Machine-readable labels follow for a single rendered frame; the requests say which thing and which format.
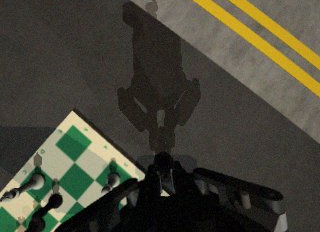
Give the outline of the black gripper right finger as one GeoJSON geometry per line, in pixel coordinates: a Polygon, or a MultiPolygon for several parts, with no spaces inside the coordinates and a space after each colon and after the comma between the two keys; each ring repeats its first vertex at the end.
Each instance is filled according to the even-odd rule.
{"type": "Polygon", "coordinates": [[[288,232],[280,192],[205,168],[187,173],[179,161],[172,157],[167,160],[172,190],[180,195],[191,232],[216,232],[214,209],[208,199],[256,221],[270,232],[288,232]],[[217,188],[218,194],[209,190],[208,183],[217,188]]]}

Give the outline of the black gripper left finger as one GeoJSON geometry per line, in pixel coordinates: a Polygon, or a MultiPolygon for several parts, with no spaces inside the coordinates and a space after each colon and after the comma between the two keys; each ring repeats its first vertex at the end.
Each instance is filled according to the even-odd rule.
{"type": "Polygon", "coordinates": [[[60,224],[54,232],[110,232],[132,209],[131,232],[158,232],[158,196],[161,193],[158,159],[148,166],[143,180],[127,179],[60,224]],[[125,197],[127,204],[119,210],[119,203],[125,197]]]}

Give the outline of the white chess pawn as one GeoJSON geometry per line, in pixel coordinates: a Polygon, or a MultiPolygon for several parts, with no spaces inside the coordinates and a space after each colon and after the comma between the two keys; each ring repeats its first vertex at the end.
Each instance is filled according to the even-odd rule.
{"type": "Polygon", "coordinates": [[[107,184],[104,185],[104,187],[101,190],[101,195],[105,195],[109,191],[113,189],[113,187],[116,187],[120,183],[120,176],[116,173],[112,173],[107,177],[106,180],[107,184]]]}

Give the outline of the green and cream chessboard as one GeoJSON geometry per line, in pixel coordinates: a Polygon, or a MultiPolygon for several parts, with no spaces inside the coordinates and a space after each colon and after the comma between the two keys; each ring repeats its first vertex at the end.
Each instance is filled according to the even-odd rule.
{"type": "Polygon", "coordinates": [[[131,177],[139,181],[147,174],[76,111],[64,119],[13,177],[0,198],[27,183],[36,173],[45,177],[42,188],[23,192],[10,202],[0,202],[0,232],[24,232],[32,215],[52,195],[59,194],[62,205],[42,217],[45,221],[42,232],[53,232],[102,197],[101,190],[110,174],[118,174],[120,183],[131,177]]]}

